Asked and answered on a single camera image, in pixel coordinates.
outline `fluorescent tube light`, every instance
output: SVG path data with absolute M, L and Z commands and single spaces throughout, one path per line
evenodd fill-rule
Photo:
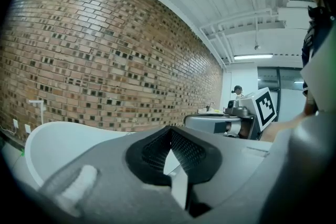
M 240 55 L 240 56 L 235 56 L 235 60 L 270 59 L 272 57 L 273 57 L 273 54 Z

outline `white wall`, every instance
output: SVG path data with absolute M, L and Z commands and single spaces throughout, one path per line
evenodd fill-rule
M 220 109 L 227 107 L 230 100 L 236 99 L 236 94 L 231 93 L 236 85 L 243 87 L 243 95 L 258 90 L 258 70 L 255 63 L 235 63 L 223 73 L 222 97 Z
M 290 121 L 303 111 L 306 97 L 302 91 L 281 89 L 278 121 Z

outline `electrical outlet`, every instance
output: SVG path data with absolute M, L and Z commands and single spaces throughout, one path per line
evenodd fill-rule
M 16 119 L 13 119 L 14 127 L 19 129 L 19 123 L 17 122 Z
M 25 124 L 25 129 L 26 129 L 26 133 L 30 134 L 32 132 L 32 130 L 30 129 L 30 126 L 28 124 Z

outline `white cable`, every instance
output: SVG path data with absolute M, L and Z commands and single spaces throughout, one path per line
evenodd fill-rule
M 10 131 L 10 130 L 4 129 L 4 128 L 2 128 L 1 125 L 0 125 L 0 128 L 1 128 L 3 131 L 10 132 L 11 134 L 16 134 L 16 127 L 14 127 L 14 128 L 15 128 L 15 132 L 12 132 L 12 131 Z

